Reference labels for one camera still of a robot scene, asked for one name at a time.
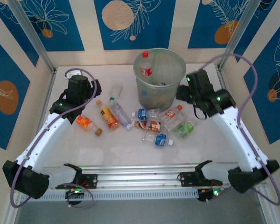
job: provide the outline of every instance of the translucent trash bin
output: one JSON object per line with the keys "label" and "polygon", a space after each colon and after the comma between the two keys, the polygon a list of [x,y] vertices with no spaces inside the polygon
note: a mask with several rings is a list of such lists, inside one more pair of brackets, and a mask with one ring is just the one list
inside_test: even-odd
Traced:
{"label": "translucent trash bin", "polygon": [[172,105],[177,87],[186,74],[186,63],[177,53],[163,48],[148,50],[148,59],[152,63],[150,83],[144,81],[141,74],[142,53],[133,66],[139,102],[143,108],[165,111]]}

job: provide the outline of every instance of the orange juice bottle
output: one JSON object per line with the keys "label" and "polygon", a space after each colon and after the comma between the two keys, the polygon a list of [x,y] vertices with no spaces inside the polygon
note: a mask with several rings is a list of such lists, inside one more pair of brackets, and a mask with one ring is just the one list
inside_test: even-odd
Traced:
{"label": "orange juice bottle", "polygon": [[93,131],[95,131],[96,136],[100,136],[103,132],[102,129],[100,129],[92,120],[82,115],[77,118],[76,123],[85,130],[92,129]]}
{"label": "orange juice bottle", "polygon": [[102,101],[97,100],[97,106],[100,108],[100,114],[106,121],[107,125],[111,130],[115,130],[116,128],[119,127],[119,122],[116,119],[116,117],[112,114],[111,110],[109,107],[105,106],[102,104]]}

